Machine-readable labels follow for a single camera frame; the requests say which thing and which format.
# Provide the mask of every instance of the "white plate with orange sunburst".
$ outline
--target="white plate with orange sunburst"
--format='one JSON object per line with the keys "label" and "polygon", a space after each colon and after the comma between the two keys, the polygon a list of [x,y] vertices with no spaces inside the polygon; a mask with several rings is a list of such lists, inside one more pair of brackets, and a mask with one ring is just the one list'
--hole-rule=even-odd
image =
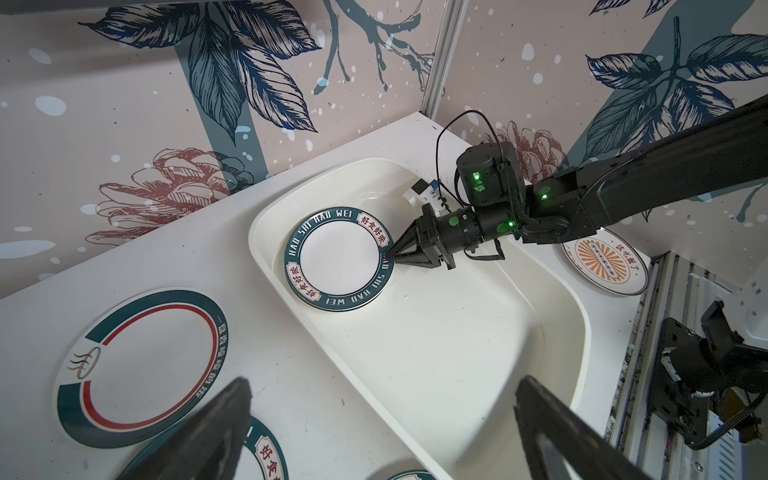
{"label": "white plate with orange sunburst", "polygon": [[592,283],[619,295],[640,295],[648,288],[648,268],[627,242],[601,228],[591,237],[563,243],[568,259]]}

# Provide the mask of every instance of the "orange sunburst design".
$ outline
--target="orange sunburst design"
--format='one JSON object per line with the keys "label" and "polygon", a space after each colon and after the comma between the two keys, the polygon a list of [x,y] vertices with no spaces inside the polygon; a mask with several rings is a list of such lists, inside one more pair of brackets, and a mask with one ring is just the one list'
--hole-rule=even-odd
{"label": "orange sunburst design", "polygon": [[627,261],[610,245],[593,238],[577,243],[578,258],[594,275],[611,283],[629,280]]}

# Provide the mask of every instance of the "red stripe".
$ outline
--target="red stripe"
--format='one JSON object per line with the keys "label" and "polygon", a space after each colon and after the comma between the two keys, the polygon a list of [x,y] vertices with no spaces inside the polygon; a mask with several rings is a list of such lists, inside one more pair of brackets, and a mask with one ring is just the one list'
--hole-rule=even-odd
{"label": "red stripe", "polygon": [[184,403],[187,402],[191,398],[192,395],[197,391],[197,389],[200,388],[201,385],[203,385],[203,381],[208,377],[208,374],[210,373],[211,367],[214,365],[214,360],[216,359],[216,352],[218,350],[218,335],[216,330],[216,325],[214,324],[214,321],[203,311],[195,306],[190,305],[166,305],[166,306],[160,306],[156,309],[149,310],[147,312],[144,312],[140,315],[136,315],[134,318],[132,318],[130,321],[122,324],[120,328],[115,330],[104,342],[104,345],[107,345],[109,342],[112,341],[114,337],[117,336],[118,333],[123,331],[125,327],[131,325],[136,320],[143,318],[147,315],[150,315],[151,313],[160,312],[161,310],[168,310],[168,309],[183,309],[183,310],[190,310],[191,312],[195,312],[198,315],[202,316],[207,322],[208,326],[210,326],[210,332],[211,335],[214,338],[214,349],[210,354],[210,360],[208,361],[208,367],[205,369],[205,372],[203,373],[203,376],[200,377],[200,381],[197,382],[197,385],[176,405],[172,406],[167,411],[161,413],[160,415],[153,417],[152,419],[144,420],[143,422],[136,422],[136,423],[117,423],[112,422],[110,420],[107,420],[103,416],[99,415],[99,412],[96,411],[96,408],[94,407],[93,401],[91,400],[91,380],[87,380],[83,384],[83,404],[85,405],[85,411],[88,412],[89,416],[99,425],[102,425],[104,427],[107,427],[109,429],[114,430],[130,430],[130,429],[138,429],[140,427],[144,427],[147,425],[150,425],[152,423],[157,422],[158,420],[162,420],[164,417],[169,416],[171,413],[175,412],[179,409]]}

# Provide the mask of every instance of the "robotic arm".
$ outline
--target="robotic arm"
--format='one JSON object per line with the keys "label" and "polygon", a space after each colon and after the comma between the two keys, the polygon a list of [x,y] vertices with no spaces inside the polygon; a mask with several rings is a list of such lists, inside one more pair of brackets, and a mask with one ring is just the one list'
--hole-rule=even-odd
{"label": "robotic arm", "polygon": [[511,143],[475,145],[456,161],[456,194],[460,180],[468,201],[457,197],[463,207],[441,217],[424,205],[387,256],[427,268],[445,261],[452,269],[454,253],[494,240],[497,255],[468,257],[503,260],[498,238],[504,235],[524,243],[568,242],[653,207],[765,177],[768,95],[612,161],[529,186]]}

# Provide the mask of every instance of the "wall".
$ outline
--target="wall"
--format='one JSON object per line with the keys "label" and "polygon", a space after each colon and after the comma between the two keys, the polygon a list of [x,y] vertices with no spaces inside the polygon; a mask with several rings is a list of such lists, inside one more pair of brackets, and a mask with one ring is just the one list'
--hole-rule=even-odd
{"label": "wall", "polygon": [[[473,0],[437,120],[483,111],[540,180],[768,93],[768,38],[757,36],[768,34],[766,20],[768,0]],[[681,68],[669,82],[675,59],[703,67]],[[452,131],[478,143],[488,133],[480,121],[463,118]],[[673,250],[741,284],[768,256],[765,184],[682,200],[652,210],[647,223],[637,214],[611,229],[648,255]]]}
{"label": "wall", "polygon": [[443,8],[0,16],[0,297],[417,111]]}

